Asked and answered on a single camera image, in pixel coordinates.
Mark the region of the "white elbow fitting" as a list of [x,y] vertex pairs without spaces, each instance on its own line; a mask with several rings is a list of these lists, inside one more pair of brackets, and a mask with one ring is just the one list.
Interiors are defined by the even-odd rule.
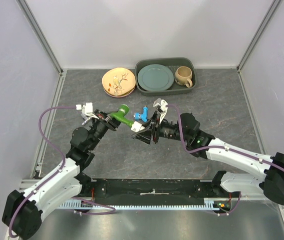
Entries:
[[145,129],[145,127],[141,123],[139,123],[137,121],[134,121],[132,126],[131,126],[131,131],[133,131],[135,133],[137,133],[137,132],[139,132],[139,131],[141,131],[143,129]]

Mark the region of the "green water faucet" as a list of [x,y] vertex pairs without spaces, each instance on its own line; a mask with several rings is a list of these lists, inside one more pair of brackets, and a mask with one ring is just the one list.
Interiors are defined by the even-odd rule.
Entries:
[[109,116],[131,128],[134,122],[125,117],[129,110],[126,104],[121,104],[119,109],[116,112],[110,113]]

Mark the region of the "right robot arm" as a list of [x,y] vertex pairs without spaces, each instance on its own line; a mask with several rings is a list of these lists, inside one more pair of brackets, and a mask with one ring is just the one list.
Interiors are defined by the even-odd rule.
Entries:
[[145,123],[137,121],[130,125],[132,138],[146,144],[157,143],[160,138],[182,141],[186,151],[194,157],[221,162],[242,173],[218,171],[211,184],[211,191],[217,197],[227,192],[263,194],[276,204],[284,206],[284,154],[274,156],[255,153],[230,145],[200,130],[200,123],[191,113],[179,115],[177,123],[160,118],[155,112]]

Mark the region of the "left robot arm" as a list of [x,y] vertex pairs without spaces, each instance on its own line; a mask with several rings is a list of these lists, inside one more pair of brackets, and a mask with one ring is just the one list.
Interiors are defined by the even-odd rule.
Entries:
[[9,237],[28,240],[66,200],[90,194],[91,179],[82,172],[93,160],[92,151],[105,133],[115,131],[120,123],[117,112],[94,111],[92,126],[73,131],[70,150],[62,154],[62,161],[50,173],[26,190],[14,190],[8,195],[2,221]]

